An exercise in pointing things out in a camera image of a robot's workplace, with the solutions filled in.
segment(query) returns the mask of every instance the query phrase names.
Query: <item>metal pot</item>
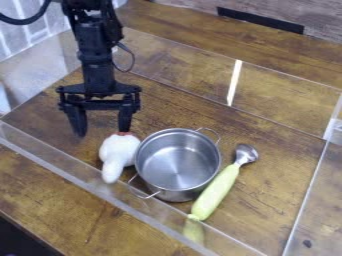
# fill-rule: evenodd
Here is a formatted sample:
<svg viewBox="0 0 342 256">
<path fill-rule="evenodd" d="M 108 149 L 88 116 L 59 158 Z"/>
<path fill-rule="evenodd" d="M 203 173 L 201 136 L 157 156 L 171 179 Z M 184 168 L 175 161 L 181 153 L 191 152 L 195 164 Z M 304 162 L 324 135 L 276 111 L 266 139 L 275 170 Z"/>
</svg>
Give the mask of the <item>metal pot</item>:
<svg viewBox="0 0 342 256">
<path fill-rule="evenodd" d="M 215 143 L 200 130 L 215 133 Z M 135 167 L 152 194 L 143 197 L 135 193 L 136 196 L 155 196 L 169 202 L 195 199 L 219 171 L 219 140 L 208 128 L 173 128 L 149 135 L 137 148 Z"/>
</svg>

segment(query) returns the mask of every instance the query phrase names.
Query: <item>white plush toy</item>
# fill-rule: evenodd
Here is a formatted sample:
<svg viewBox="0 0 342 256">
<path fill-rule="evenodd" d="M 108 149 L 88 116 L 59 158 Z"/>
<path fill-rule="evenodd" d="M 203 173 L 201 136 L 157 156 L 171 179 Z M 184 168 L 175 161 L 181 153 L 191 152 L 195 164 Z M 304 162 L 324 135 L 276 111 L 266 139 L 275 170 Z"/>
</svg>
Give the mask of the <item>white plush toy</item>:
<svg viewBox="0 0 342 256">
<path fill-rule="evenodd" d="M 113 183 L 125 166 L 133 165 L 135 152 L 140 140 L 131 133 L 115 133 L 101 144 L 99 156 L 103 161 L 101 178 L 105 183 Z"/>
</svg>

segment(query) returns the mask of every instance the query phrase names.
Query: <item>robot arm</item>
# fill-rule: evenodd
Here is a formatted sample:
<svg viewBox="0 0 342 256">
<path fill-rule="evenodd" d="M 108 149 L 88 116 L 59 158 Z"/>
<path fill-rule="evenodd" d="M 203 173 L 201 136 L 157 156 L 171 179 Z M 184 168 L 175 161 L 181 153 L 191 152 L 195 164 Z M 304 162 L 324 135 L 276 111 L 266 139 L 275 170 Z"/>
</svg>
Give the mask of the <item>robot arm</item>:
<svg viewBox="0 0 342 256">
<path fill-rule="evenodd" d="M 52 0 L 45 0 L 38 12 L 30 18 L 16 20 L 0 14 L 0 20 L 13 25 L 25 25 L 44 14 Z M 59 107 L 67 114 L 73 132 L 87 133 L 87 110 L 119 110 L 117 127 L 128 132 L 132 114 L 140 109 L 139 86 L 115 80 L 112 47 L 120 46 L 123 26 L 115 15 L 111 0 L 53 0 L 61 3 L 77 41 L 77 58 L 81 62 L 84 82 L 61 86 Z M 121 94 L 121 100 L 103 100 Z"/>
</svg>

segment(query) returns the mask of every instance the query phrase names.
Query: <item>pot handle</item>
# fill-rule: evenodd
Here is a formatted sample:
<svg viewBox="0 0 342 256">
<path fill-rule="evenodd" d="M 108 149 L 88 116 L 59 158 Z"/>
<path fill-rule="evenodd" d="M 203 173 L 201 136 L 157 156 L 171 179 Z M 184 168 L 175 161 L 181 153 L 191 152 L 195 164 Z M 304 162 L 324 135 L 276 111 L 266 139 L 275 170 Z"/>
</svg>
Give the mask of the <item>pot handle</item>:
<svg viewBox="0 0 342 256">
<path fill-rule="evenodd" d="M 200 128 L 197 128 L 195 131 L 199 132 L 199 131 L 201 131 L 201 130 L 209 131 L 209 132 L 212 132 L 212 133 L 216 135 L 217 140 L 216 140 L 216 142 L 215 142 L 215 145 L 217 145 L 217 144 L 219 144 L 219 141 L 220 141 L 220 136 L 219 136 L 217 132 L 216 132 L 215 130 L 209 129 L 209 128 L 205 128 L 205 127 L 200 127 Z"/>
<path fill-rule="evenodd" d="M 151 195 L 148 195 L 148 196 L 141 196 L 141 195 L 139 195 L 137 193 L 136 193 L 136 191 L 133 191 L 133 188 L 135 187 L 132 187 L 132 185 L 131 185 L 131 183 L 132 183 L 132 181 L 133 181 L 133 179 L 137 177 L 137 173 L 133 175 L 133 177 L 128 180 L 128 182 L 127 182 L 127 185 L 128 185 L 128 189 L 129 189 L 129 191 L 131 191 L 131 193 L 135 195 L 135 196 L 137 196 L 139 198 L 141 198 L 141 199 L 149 199 L 149 198 L 152 198 L 155 195 L 157 195 L 161 191 L 159 190 L 159 191 L 156 191 L 153 194 L 151 194 Z"/>
</svg>

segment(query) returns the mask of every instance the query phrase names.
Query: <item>pot rim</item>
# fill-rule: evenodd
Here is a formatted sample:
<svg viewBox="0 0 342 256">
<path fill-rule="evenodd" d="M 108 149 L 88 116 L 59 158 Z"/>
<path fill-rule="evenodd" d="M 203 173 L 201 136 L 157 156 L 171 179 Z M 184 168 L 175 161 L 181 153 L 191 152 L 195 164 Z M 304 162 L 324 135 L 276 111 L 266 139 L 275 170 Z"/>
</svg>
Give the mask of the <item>pot rim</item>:
<svg viewBox="0 0 342 256">
<path fill-rule="evenodd" d="M 217 165 L 216 165 L 216 169 L 213 171 L 213 173 L 211 174 L 209 178 L 201 182 L 200 184 L 197 184 L 196 186 L 192 186 L 189 188 L 183 188 L 183 189 L 168 189 L 168 188 L 163 188 L 155 184 L 152 184 L 151 182 L 148 182 L 145 180 L 145 178 L 143 177 L 143 175 L 140 175 L 140 169 L 137 167 L 137 157 L 139 157 L 139 151 L 141 150 L 143 146 L 148 143 L 148 141 L 157 137 L 159 135 L 163 135 L 163 134 L 168 134 L 169 132 L 185 132 L 185 133 L 191 133 L 201 138 L 204 138 L 211 144 L 212 144 L 212 147 L 216 151 L 216 155 L 217 155 Z M 151 135 L 147 136 L 147 138 L 143 140 L 143 142 L 140 143 L 139 147 L 137 147 L 137 150 L 136 150 L 136 154 L 135 154 L 135 169 L 136 169 L 136 172 L 137 172 L 137 175 L 139 177 L 144 180 L 144 182 L 155 187 L 159 191 L 169 191 L 169 192 L 181 192 L 181 191 L 189 191 L 189 190 L 195 190 L 196 188 L 204 186 L 205 184 L 208 184 L 211 182 L 211 180 L 213 179 L 213 177 L 216 176 L 217 172 L 219 172 L 219 169 L 220 169 L 220 164 L 222 164 L 222 156 L 220 156 L 220 151 L 219 151 L 219 148 L 217 148 L 217 145 L 212 142 L 212 140 L 208 138 L 207 135 L 204 135 L 203 133 L 200 133 L 199 131 L 196 130 L 192 130 L 192 129 L 187 129 L 187 128 L 168 128 L 168 129 L 164 129 L 164 130 L 160 130 L 155 133 L 152 133 Z"/>
</svg>

